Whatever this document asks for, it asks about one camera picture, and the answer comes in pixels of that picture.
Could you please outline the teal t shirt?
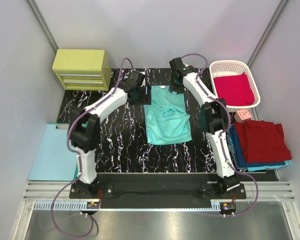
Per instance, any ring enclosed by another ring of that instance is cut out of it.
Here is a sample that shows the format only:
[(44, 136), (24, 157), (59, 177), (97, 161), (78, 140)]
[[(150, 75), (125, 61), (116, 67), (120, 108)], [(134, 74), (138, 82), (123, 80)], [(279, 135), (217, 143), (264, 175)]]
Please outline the teal t shirt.
[(170, 92), (166, 85), (151, 87), (151, 104), (144, 105), (147, 142), (174, 145), (192, 140), (190, 115), (184, 95)]

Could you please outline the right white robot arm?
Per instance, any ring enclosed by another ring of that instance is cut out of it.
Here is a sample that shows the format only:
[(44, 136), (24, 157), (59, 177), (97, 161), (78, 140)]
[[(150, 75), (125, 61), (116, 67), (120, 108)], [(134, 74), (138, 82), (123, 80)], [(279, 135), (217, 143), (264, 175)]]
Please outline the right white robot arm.
[(187, 89), (200, 105), (199, 125), (213, 150), (216, 174), (220, 180), (216, 184), (218, 195), (229, 198), (240, 185), (227, 145), (227, 131), (231, 124), (226, 101), (217, 98), (200, 80), (200, 74), (191, 65), (177, 57), (169, 61), (171, 69), (170, 92), (181, 94)]

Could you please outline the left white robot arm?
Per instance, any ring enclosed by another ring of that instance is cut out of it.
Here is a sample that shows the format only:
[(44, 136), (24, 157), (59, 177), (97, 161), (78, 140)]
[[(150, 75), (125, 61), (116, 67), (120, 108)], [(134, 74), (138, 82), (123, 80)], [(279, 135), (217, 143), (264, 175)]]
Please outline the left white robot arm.
[(98, 193), (95, 153), (101, 139), (101, 123), (126, 103), (151, 103), (151, 86), (146, 84), (144, 73), (133, 70), (128, 78), (117, 82), (101, 99), (71, 112), (67, 147), (77, 157), (77, 177), (72, 187), (87, 198)]

